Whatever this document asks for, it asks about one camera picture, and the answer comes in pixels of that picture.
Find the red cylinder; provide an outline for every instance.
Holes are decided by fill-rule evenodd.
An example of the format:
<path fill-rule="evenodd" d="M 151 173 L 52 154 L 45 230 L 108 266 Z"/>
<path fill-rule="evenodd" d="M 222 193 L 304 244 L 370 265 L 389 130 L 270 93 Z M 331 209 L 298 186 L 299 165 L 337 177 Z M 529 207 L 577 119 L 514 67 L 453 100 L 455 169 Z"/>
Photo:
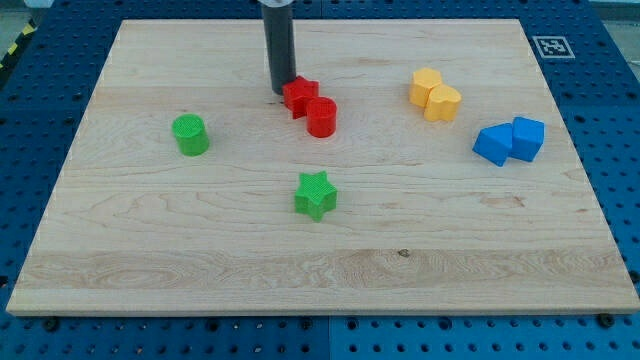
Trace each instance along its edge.
<path fill-rule="evenodd" d="M 317 97 L 307 103 L 307 131 L 309 134 L 324 138 L 336 131 L 338 106 L 326 97 Z"/>

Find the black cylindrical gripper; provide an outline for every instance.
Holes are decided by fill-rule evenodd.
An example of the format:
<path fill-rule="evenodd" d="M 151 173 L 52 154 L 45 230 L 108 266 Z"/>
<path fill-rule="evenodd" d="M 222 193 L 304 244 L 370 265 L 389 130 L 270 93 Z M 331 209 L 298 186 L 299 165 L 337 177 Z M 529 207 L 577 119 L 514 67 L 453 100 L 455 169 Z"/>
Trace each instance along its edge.
<path fill-rule="evenodd" d="M 296 78 L 291 5 L 269 7 L 262 4 L 262 17 L 267 39 L 271 88 L 276 94 L 282 95 L 282 85 Z"/>

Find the red block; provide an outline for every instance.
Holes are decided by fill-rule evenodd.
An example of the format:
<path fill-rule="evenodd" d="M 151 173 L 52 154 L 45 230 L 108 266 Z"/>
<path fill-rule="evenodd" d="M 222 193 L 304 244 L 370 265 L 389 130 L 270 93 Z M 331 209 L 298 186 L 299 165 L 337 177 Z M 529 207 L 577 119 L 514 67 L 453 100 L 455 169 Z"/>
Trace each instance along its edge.
<path fill-rule="evenodd" d="M 338 106 L 329 98 L 317 97 L 307 104 L 307 131 L 309 134 L 324 138 L 336 131 Z"/>
<path fill-rule="evenodd" d="M 302 76 L 282 86 L 284 106 L 291 110 L 294 119 L 307 115 L 307 103 L 318 97 L 320 84 L 317 81 L 309 81 Z"/>

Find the blue block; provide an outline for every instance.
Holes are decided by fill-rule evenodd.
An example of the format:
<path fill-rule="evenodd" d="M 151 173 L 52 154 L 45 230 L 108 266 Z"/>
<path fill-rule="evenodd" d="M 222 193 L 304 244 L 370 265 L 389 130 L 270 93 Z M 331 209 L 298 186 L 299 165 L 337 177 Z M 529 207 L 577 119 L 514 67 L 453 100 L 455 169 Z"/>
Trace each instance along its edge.
<path fill-rule="evenodd" d="M 510 157 L 533 161 L 544 143 L 544 123 L 516 117 L 513 119 L 513 148 Z"/>
<path fill-rule="evenodd" d="M 500 124 L 480 130 L 473 151 L 492 163 L 502 166 L 512 148 L 511 124 Z"/>

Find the green cylinder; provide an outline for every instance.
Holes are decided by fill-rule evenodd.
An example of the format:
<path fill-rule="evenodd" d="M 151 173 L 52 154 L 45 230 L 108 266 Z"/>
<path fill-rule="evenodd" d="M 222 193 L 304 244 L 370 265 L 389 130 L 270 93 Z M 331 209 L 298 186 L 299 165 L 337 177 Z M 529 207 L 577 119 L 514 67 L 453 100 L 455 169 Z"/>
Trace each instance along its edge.
<path fill-rule="evenodd" d="M 209 138 L 204 121 L 195 114 L 184 114 L 173 121 L 173 135 L 180 152 L 187 156 L 197 156 L 209 148 Z"/>

